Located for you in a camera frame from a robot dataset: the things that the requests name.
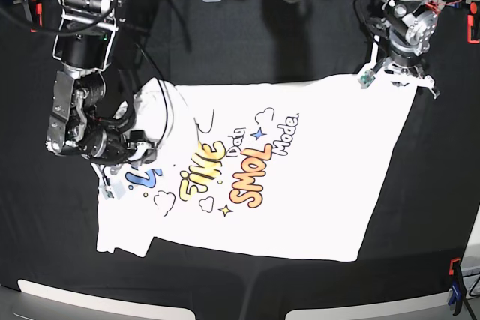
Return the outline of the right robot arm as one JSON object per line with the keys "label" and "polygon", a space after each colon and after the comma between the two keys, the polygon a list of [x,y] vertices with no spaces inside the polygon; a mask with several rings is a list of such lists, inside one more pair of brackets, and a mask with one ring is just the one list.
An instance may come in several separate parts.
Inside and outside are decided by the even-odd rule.
{"label": "right robot arm", "polygon": [[125,1],[58,0],[62,18],[52,56],[63,68],[56,74],[46,132],[46,148],[56,156],[81,156],[103,166],[141,166],[155,158],[156,143],[133,129],[133,94],[127,95],[122,115],[97,113],[119,31],[116,12]]}

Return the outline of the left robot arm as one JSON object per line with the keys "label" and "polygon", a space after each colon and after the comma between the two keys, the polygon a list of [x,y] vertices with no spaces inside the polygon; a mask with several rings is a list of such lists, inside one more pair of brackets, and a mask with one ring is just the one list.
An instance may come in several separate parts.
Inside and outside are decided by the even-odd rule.
{"label": "left robot arm", "polygon": [[355,0],[356,15],[373,42],[370,61],[357,75],[361,88],[369,88],[386,74],[392,85],[426,88],[438,98],[440,90],[426,73],[423,57],[431,47],[442,10],[463,1],[380,0],[380,16],[371,16],[362,10],[361,0]]}

